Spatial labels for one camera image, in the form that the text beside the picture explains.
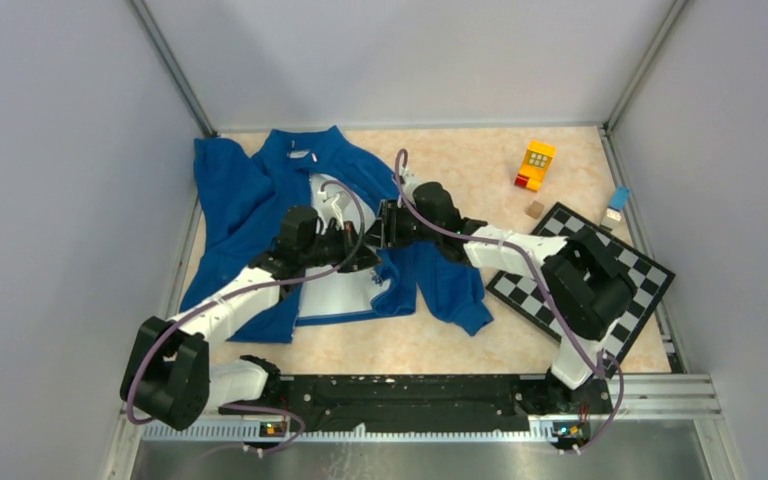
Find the blue zip jacket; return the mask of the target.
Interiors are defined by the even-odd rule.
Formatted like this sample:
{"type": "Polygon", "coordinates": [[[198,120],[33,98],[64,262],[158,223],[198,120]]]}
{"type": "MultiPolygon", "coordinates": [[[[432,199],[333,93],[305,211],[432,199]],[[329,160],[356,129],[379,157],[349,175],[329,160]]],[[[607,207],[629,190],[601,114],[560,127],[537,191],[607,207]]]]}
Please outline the blue zip jacket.
{"type": "MultiPolygon", "coordinates": [[[[330,178],[349,187],[372,219],[395,199],[393,173],[351,144],[337,127],[321,132],[273,130],[256,153],[228,138],[195,142],[194,177],[206,220],[205,252],[180,308],[186,311],[236,277],[270,245],[287,210],[311,205],[330,178]]],[[[289,343],[298,327],[412,315],[423,299],[438,320],[474,335],[492,322],[479,271],[452,263],[428,242],[386,250],[373,270],[309,281],[239,329],[233,340],[289,343]]]]}

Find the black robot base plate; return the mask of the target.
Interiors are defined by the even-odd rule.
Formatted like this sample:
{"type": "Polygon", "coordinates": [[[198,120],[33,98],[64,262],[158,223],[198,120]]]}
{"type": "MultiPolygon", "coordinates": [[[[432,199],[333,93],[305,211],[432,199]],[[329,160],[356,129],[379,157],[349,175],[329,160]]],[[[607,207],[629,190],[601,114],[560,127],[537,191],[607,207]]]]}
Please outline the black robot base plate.
{"type": "Polygon", "coordinates": [[[297,375],[270,380],[258,407],[301,417],[309,433],[525,431],[530,417],[576,420],[608,414],[613,406],[603,380],[570,391],[543,375],[297,375]]]}

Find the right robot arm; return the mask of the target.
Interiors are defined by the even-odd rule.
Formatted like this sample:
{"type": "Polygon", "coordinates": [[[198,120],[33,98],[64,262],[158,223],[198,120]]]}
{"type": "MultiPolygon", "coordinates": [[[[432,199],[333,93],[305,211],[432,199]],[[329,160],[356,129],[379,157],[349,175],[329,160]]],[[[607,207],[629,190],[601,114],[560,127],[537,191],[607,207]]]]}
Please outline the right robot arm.
{"type": "Polygon", "coordinates": [[[596,233],[546,237],[504,230],[462,216],[438,182],[382,201],[366,235],[377,248],[430,242],[451,262],[533,280],[563,333],[546,385],[549,404],[560,412],[572,412],[586,400],[585,383],[603,367],[610,330],[637,294],[596,233]]]}

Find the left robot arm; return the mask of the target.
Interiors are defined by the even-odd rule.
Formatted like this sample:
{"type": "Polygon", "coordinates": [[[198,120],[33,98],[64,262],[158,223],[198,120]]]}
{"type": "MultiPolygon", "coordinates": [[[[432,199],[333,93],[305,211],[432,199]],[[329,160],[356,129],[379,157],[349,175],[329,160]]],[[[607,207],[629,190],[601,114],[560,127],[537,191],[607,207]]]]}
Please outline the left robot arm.
{"type": "Polygon", "coordinates": [[[322,220],[309,206],[285,213],[277,236],[216,293],[169,319],[139,327],[120,387],[128,419],[190,427],[211,390],[210,354],[259,314],[283,303],[303,283],[379,264],[366,245],[366,220],[322,220]]]}

